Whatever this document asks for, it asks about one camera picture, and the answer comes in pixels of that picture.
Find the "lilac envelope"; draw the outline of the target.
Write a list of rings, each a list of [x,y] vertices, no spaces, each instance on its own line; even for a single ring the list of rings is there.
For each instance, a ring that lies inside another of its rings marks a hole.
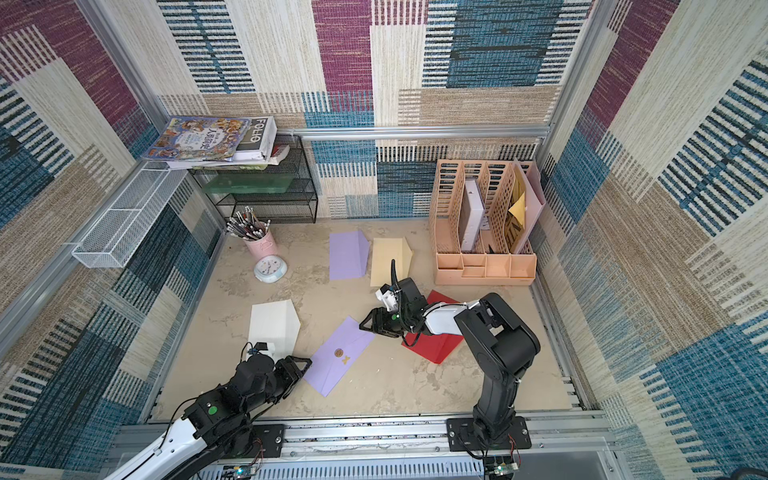
[[[347,280],[366,275],[370,242],[360,230],[329,236],[329,278]]]
[[[356,320],[347,317],[311,357],[304,380],[327,397],[373,339],[373,333],[361,330]]]

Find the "white envelope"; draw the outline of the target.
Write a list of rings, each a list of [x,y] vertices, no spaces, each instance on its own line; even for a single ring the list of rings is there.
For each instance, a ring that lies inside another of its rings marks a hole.
[[[279,360],[294,353],[301,324],[291,300],[255,304],[251,308],[248,340],[266,343],[266,354]]]

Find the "red envelope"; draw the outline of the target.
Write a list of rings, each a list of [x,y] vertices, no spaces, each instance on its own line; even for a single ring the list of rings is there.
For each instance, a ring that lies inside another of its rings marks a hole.
[[[425,306],[408,311],[401,345],[434,364],[441,364],[463,341],[454,317],[466,309],[464,303],[432,290]]]

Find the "cream envelope with seal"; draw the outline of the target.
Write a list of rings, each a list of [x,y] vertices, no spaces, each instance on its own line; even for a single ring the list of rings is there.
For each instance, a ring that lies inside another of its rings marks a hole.
[[[370,286],[379,288],[391,283],[391,265],[395,261],[398,280],[409,277],[413,252],[403,237],[374,238],[371,257]]]

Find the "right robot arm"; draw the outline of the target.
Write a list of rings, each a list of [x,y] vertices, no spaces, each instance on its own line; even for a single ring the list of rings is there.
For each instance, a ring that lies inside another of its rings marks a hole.
[[[376,291],[381,305],[372,309],[359,329],[376,335],[406,340],[415,346],[424,336],[461,336],[484,379],[481,395],[472,411],[472,422],[455,434],[469,451],[486,450],[515,440],[519,448],[530,441],[516,414],[520,382],[541,351],[537,336],[510,305],[491,292],[470,302],[427,301],[410,278],[394,278]]]

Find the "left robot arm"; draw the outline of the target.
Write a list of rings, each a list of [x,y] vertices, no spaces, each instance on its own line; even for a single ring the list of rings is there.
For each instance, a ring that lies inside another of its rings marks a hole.
[[[280,455],[284,436],[282,424],[256,420],[286,399],[311,366],[309,358],[275,361],[254,348],[227,383],[192,399],[160,437],[108,477],[191,479],[225,458],[250,460],[235,479],[252,474],[258,463]]]

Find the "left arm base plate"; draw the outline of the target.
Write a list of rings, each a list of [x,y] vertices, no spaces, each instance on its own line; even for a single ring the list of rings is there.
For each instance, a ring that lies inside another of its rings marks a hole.
[[[252,425],[246,434],[240,458],[277,459],[281,456],[285,436],[285,424],[268,423]]]

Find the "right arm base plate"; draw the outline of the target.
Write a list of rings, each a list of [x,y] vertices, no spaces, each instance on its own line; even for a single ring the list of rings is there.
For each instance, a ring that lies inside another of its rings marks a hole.
[[[480,452],[532,447],[530,432],[522,416],[498,425],[486,425],[481,419],[454,417],[445,421],[449,449],[452,452]]]

